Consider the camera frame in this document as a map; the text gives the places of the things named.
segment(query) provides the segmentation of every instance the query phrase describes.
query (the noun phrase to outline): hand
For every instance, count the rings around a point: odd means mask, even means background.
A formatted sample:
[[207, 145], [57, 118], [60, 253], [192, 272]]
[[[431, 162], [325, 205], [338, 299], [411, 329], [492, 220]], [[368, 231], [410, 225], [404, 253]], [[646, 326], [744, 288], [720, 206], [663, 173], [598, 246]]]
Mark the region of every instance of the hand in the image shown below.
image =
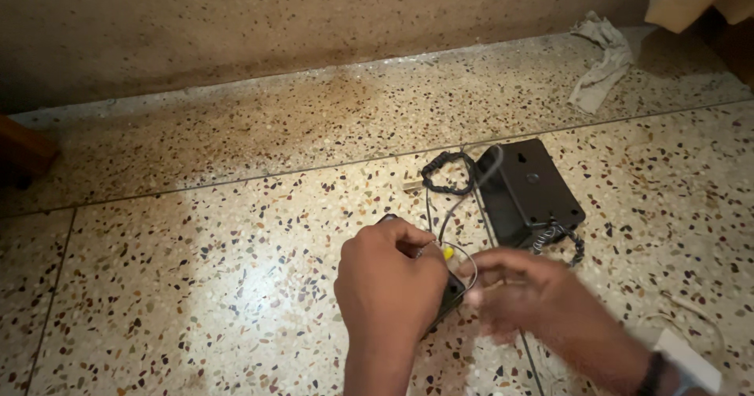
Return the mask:
[[[341, 249], [335, 297], [350, 346], [344, 394], [405, 394], [413, 352], [437, 316], [448, 268], [434, 236], [401, 218], [363, 227]], [[397, 248], [424, 247], [420, 258]]]
[[[522, 328], [604, 389], [636, 393], [651, 353], [625, 332], [565, 264], [512, 249], [486, 250], [474, 260], [479, 285], [466, 293], [466, 301], [479, 309], [483, 334], [501, 342]], [[467, 261], [458, 274], [473, 272]]]

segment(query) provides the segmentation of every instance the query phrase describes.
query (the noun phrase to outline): terrazzo floor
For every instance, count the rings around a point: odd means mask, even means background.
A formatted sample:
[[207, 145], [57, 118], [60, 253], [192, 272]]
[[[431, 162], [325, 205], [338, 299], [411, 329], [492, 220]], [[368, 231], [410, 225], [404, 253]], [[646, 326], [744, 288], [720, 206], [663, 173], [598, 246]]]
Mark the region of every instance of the terrazzo floor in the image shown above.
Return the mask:
[[[674, 316], [728, 394], [754, 394], [754, 101], [693, 41], [663, 38], [654, 56], [675, 57], [649, 64], [666, 72], [639, 63], [596, 117], [562, 106], [599, 55], [565, 35], [24, 114], [64, 151], [3, 201], [26, 214], [0, 219], [0, 394], [341, 394], [342, 243], [385, 213], [426, 227], [401, 179], [441, 147], [477, 158], [528, 138], [587, 214], [576, 273], [629, 328]], [[436, 182], [464, 178], [454, 164]], [[432, 194], [432, 217], [456, 200]], [[470, 253], [495, 245], [477, 200], [447, 234]], [[722, 354], [661, 290], [716, 319]], [[476, 319], [462, 307], [420, 344], [410, 395], [593, 394], [532, 336], [496, 346]]]

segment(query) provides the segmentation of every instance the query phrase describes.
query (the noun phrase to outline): left hand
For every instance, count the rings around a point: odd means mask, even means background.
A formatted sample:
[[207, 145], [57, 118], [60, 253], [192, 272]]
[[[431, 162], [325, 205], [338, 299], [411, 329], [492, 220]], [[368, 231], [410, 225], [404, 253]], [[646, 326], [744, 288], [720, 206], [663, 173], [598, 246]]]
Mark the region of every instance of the left hand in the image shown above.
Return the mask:
[[[335, 297], [351, 346], [411, 351], [437, 316], [448, 281], [435, 237], [401, 218], [361, 228], [341, 249]], [[409, 258], [396, 247], [424, 247]]]

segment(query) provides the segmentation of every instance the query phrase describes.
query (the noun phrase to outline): wall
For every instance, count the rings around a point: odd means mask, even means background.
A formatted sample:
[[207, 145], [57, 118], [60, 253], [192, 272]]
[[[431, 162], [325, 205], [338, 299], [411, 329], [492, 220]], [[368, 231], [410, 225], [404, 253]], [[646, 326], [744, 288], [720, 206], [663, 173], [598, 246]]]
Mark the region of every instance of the wall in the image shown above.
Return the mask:
[[647, 0], [0, 0], [19, 112], [566, 31]]

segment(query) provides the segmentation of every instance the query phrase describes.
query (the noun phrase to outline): right hand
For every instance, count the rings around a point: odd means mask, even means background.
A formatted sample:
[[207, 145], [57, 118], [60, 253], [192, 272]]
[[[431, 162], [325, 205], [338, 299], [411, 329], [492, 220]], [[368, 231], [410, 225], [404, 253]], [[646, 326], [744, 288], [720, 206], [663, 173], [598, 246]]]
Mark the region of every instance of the right hand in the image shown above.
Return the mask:
[[[531, 332], [604, 389], [636, 393], [651, 353], [565, 264], [514, 249], [489, 249], [474, 261], [479, 276], [466, 301], [479, 309], [483, 334], [500, 343], [516, 329]], [[470, 261], [458, 270], [461, 276], [473, 273]]]

